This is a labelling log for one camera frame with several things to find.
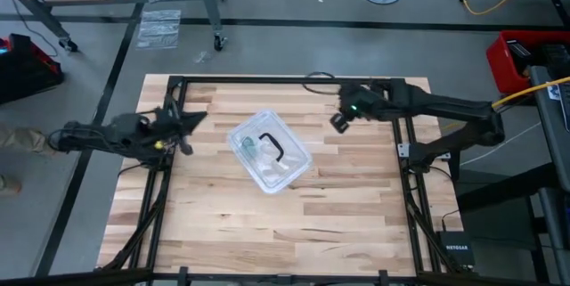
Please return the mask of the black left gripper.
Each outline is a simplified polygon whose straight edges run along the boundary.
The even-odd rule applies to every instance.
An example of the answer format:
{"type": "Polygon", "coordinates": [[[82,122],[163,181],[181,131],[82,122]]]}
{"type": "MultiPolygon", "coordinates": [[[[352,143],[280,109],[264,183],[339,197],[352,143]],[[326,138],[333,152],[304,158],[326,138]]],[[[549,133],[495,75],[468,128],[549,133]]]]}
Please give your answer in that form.
{"type": "Polygon", "coordinates": [[[191,134],[208,113],[206,111],[180,113],[177,107],[173,106],[156,108],[152,114],[154,119],[144,118],[144,145],[151,146],[156,142],[178,144],[183,155],[192,155],[193,149],[186,142],[184,134],[191,134]]]}

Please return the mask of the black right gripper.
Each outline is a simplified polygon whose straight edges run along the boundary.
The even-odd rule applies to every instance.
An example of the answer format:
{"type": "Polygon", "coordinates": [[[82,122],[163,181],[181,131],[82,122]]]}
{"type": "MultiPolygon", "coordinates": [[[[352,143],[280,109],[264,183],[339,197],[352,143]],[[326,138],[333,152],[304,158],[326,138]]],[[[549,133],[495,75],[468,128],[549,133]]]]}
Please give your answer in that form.
{"type": "Polygon", "coordinates": [[[338,90],[339,113],[330,118],[330,123],[336,131],[344,134],[349,128],[347,121],[356,118],[374,119],[373,106],[379,101],[379,96],[370,89],[358,84],[342,84],[338,90]]]}

